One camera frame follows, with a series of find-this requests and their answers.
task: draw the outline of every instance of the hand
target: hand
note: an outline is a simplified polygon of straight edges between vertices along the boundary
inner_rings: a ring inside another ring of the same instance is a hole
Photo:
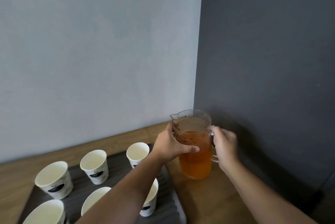
[[[195,153],[199,150],[198,146],[187,146],[177,142],[172,134],[172,123],[169,123],[165,130],[158,134],[151,153],[165,164],[180,154]]]
[[[212,130],[215,133],[214,145],[219,159],[219,166],[223,171],[226,171],[232,162],[239,161],[237,136],[234,132],[221,129],[218,126],[212,126]]]

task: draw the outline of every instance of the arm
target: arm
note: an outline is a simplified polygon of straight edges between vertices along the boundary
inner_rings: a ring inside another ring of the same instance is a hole
[[[259,224],[317,224],[250,172],[238,159],[236,134],[214,127],[219,166]]]
[[[151,153],[96,202],[77,224],[134,223],[161,167],[182,153],[197,151],[197,146],[178,143],[172,135],[172,124],[169,124],[158,135]]]

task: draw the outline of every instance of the orange liquid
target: orange liquid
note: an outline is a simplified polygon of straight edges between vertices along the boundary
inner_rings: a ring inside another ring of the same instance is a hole
[[[197,153],[186,153],[179,156],[182,172],[192,179],[203,179],[212,169],[212,152],[210,135],[197,131],[185,131],[176,135],[176,140],[184,145],[194,145],[200,148]]]

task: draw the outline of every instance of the forearm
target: forearm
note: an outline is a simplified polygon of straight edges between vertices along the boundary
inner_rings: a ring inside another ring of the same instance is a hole
[[[162,166],[163,161],[151,152],[95,203],[77,224],[134,223]]]
[[[316,224],[239,161],[224,171],[259,224]]]

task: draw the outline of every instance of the grooved mat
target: grooved mat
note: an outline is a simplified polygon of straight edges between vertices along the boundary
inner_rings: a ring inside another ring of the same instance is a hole
[[[65,205],[65,212],[71,224],[74,224],[80,218],[81,207],[86,198],[96,189],[101,187],[113,187],[128,172],[132,170],[126,152],[110,155],[107,157],[109,176],[108,179],[100,185],[94,185],[87,177],[84,171],[79,167],[69,168],[73,181],[73,191],[66,198],[62,199]],[[157,175],[159,184],[157,193],[157,205],[155,212],[149,217],[139,217],[137,224],[146,223],[181,223],[186,224],[186,216],[181,207],[176,191],[174,190],[169,173],[165,166],[162,167]],[[21,213],[18,224],[23,223],[25,218],[40,204],[52,199],[51,196],[44,193],[40,188],[34,186],[30,197]]]

